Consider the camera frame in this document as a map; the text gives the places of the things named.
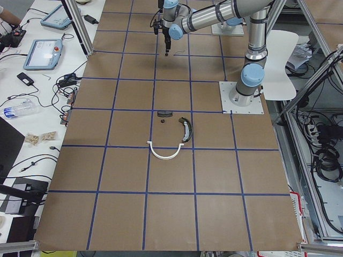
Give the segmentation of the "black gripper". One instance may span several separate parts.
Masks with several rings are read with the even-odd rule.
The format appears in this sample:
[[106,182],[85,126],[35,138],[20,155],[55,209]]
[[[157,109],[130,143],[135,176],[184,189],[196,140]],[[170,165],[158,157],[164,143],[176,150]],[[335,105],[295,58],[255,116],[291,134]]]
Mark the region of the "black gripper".
[[162,20],[154,20],[153,22],[153,32],[155,35],[158,34],[159,30],[162,30],[162,33],[165,37],[165,46],[166,46],[166,51],[165,53],[169,53],[171,49],[171,37],[169,35],[169,28],[164,26],[162,24]]

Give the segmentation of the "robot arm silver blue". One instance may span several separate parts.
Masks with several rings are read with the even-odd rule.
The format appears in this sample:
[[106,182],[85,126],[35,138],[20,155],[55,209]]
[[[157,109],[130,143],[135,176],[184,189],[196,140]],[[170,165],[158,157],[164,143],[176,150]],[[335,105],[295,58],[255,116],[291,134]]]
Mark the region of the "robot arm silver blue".
[[221,1],[200,10],[195,10],[179,1],[159,1],[160,20],[152,19],[150,27],[154,33],[162,32],[165,37],[166,52],[171,49],[172,40],[217,23],[249,17],[249,41],[240,78],[229,93],[230,101],[240,107],[248,106],[256,89],[265,77],[265,63],[268,55],[266,46],[267,23],[273,1]]
[[231,18],[220,25],[221,33],[224,35],[243,35],[242,24],[242,18]]

